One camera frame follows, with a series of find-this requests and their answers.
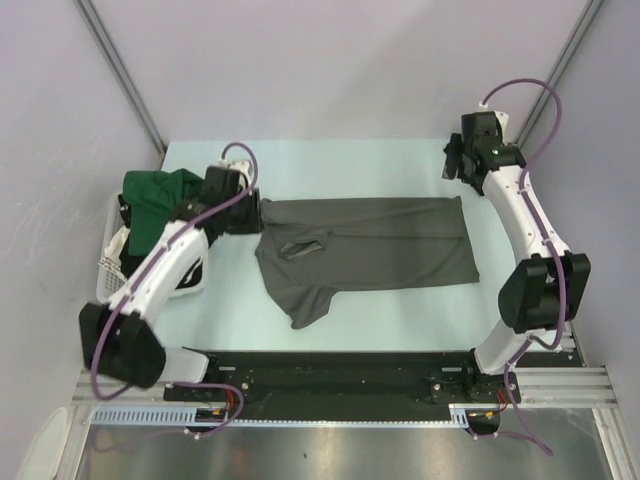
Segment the grey t-shirt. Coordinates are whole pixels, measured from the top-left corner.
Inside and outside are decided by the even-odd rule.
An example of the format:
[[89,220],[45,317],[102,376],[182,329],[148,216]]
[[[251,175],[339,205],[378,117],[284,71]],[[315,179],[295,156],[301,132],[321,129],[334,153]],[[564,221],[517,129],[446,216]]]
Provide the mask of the grey t-shirt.
[[458,197],[263,200],[255,256],[267,293],[295,330],[342,292],[479,281]]

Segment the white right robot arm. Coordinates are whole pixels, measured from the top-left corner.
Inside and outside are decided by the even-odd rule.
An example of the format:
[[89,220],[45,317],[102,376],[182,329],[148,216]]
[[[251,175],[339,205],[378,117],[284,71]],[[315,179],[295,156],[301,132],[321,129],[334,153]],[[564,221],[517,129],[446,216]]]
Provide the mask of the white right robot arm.
[[473,401],[493,394],[495,375],[510,370],[531,345],[559,347],[591,272],[588,256],[572,252],[543,211],[524,156],[503,138],[507,121],[504,112],[465,114],[444,149],[444,178],[490,201],[515,259],[498,294],[500,320],[474,351],[477,367],[461,376],[462,391]]

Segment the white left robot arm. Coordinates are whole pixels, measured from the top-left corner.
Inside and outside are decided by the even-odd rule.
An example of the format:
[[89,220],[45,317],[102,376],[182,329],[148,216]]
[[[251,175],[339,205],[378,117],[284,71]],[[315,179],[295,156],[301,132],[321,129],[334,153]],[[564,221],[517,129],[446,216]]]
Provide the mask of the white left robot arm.
[[188,274],[206,280],[215,240],[225,234],[259,232],[256,180],[257,168],[248,160],[222,160],[208,167],[199,194],[173,210],[133,275],[105,303],[88,303],[81,309],[82,351],[93,385],[106,376],[126,388],[185,383],[202,400],[219,392],[221,376],[209,368],[207,355],[164,346],[154,326]]

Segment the green t-shirt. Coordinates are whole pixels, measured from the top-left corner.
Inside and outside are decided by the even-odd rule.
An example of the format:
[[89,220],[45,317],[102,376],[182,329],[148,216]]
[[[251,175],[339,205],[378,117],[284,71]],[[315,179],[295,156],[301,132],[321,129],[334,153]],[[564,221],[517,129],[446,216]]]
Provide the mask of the green t-shirt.
[[174,208],[196,196],[203,182],[187,169],[127,172],[122,197],[131,211],[129,254],[146,256],[160,239]]

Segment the black t-shirt in basket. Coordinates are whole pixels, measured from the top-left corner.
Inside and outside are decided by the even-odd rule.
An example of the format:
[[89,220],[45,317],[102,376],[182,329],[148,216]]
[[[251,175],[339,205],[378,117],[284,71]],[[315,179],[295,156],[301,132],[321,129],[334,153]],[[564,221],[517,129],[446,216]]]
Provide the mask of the black t-shirt in basket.
[[[119,213],[121,219],[124,222],[124,227],[127,231],[130,230],[131,220],[132,220],[132,211],[130,205],[124,200],[122,194],[117,196],[118,204],[119,204]],[[120,260],[120,270],[124,277],[128,279],[131,275],[135,273],[137,268],[144,261],[144,256],[135,256],[129,253],[129,238],[126,238],[124,246],[119,254]]]

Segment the white printed t-shirt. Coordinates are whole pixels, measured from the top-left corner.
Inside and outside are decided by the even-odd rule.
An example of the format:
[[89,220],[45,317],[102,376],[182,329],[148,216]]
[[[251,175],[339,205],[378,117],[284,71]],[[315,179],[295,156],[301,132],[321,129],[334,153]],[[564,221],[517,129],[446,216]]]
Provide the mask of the white printed t-shirt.
[[124,250],[126,241],[129,238],[130,229],[122,226],[111,238],[108,245],[103,250],[103,255],[99,260],[99,266],[114,274],[122,275],[122,262],[120,254]]

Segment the white plastic laundry basket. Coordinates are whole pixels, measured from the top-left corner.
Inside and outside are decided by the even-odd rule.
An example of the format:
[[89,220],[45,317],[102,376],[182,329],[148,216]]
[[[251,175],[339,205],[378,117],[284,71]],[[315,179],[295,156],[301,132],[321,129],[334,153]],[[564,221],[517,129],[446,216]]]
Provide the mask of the white plastic laundry basket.
[[[121,255],[125,253],[125,244],[129,238],[130,215],[127,213],[128,208],[119,200],[119,197],[120,193],[116,192],[108,202],[109,210],[104,230],[102,256],[98,262],[96,297],[99,302],[105,302],[128,279],[122,270]],[[203,290],[207,272],[208,257],[201,257],[187,271],[170,297],[178,298]]]

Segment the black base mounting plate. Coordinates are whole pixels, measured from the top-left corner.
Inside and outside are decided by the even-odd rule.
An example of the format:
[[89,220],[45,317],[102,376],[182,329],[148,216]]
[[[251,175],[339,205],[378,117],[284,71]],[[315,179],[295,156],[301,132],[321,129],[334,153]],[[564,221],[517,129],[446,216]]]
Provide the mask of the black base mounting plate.
[[451,403],[493,404],[521,396],[522,372],[485,375],[469,352],[210,351],[204,387],[173,386],[168,402],[226,400],[216,384],[240,390],[243,420],[426,422]]

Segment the aluminium frame rail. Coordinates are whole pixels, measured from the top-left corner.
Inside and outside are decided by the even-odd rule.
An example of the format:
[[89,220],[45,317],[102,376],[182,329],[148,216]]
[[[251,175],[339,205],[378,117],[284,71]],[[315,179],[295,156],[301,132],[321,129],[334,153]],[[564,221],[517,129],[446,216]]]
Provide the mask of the aluminium frame rail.
[[[604,367],[558,367],[516,368],[521,395],[520,406],[536,408],[617,408],[618,400],[609,375]],[[98,386],[103,394],[113,393],[122,387],[115,380],[98,377]],[[148,390],[133,387],[113,400],[100,400],[94,396],[90,374],[81,372],[72,405],[97,406],[139,405],[156,406],[168,404],[163,399],[165,383],[157,383]]]

